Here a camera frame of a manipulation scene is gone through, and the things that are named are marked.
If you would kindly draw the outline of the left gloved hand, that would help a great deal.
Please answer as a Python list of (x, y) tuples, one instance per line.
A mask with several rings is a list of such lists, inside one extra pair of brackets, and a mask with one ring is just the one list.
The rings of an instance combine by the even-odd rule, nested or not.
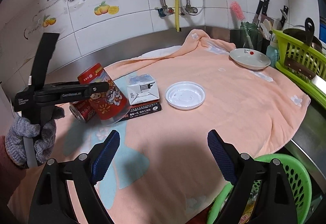
[(23, 139), (39, 137), (34, 143), (34, 152), (37, 162), (44, 164), (50, 158), (54, 148), (55, 121), (64, 116), (64, 109), (55, 106), (50, 121), (43, 127), (39, 124), (31, 124), (25, 117), (18, 117), (4, 138), (4, 147), (11, 161), (20, 168), (27, 168), (27, 156)]

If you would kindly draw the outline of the left forearm maroon sleeve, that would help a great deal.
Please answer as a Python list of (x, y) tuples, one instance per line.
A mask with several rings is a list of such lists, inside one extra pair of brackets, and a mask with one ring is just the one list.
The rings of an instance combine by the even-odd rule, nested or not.
[(16, 166), (7, 155), (4, 139), (5, 136), (1, 136), (1, 216), (11, 214), (7, 206), (9, 199), (26, 175), (25, 170)]

